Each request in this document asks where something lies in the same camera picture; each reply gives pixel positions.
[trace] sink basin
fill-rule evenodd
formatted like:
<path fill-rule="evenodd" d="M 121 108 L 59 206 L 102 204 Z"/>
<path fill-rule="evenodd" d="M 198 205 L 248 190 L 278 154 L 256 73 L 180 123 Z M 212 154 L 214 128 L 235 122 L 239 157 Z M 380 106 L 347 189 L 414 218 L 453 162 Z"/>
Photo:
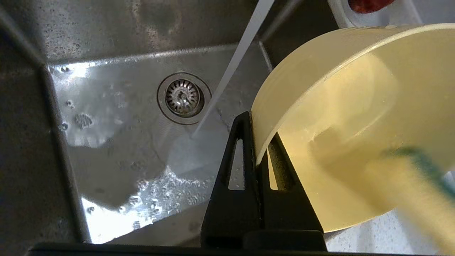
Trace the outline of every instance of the sink basin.
<path fill-rule="evenodd" d="M 34 170 L 41 161 L 35 152 L 51 159 L 55 164 L 40 165 L 46 175 L 30 181 L 37 187 L 29 193 L 51 195 L 65 208 L 58 215 L 46 211 L 48 203 L 33 209 L 52 221 L 64 220 L 73 241 L 177 245 L 196 237 L 234 118 L 250 110 L 273 66 L 304 42 L 337 28 L 325 2 L 304 1 L 283 16 L 278 14 L 285 3 L 277 1 L 215 111 L 193 135 L 255 3 L 3 1 L 0 49 L 5 54 L 0 58 L 14 65 L 2 69 L 1 77 L 30 94 L 32 100 L 22 104 L 36 112 L 5 119 L 36 128 L 36 136 L 24 135 L 34 148 L 17 149 L 25 163 L 19 169 Z M 276 17 L 281 26 L 267 31 Z M 262 39 L 262 34 L 269 36 Z M 25 79 L 12 80 L 12 72 Z M 6 92 L 4 97 L 17 98 L 22 90 Z M 35 101 L 48 108 L 36 108 Z M 2 110 L 10 109 L 2 105 Z M 36 140 L 39 136 L 45 140 Z M 2 150 L 12 143 L 6 141 Z M 241 164 L 236 157 L 233 169 L 241 170 Z M 5 166 L 16 169 L 12 160 Z M 41 192 L 49 185 L 45 177 L 60 173 L 65 175 L 56 179 L 58 186 Z M 241 178 L 231 183 L 242 189 Z M 20 233 L 24 224 L 14 221 Z M 29 245 L 55 240 L 37 238 L 39 232 L 16 237 Z"/>

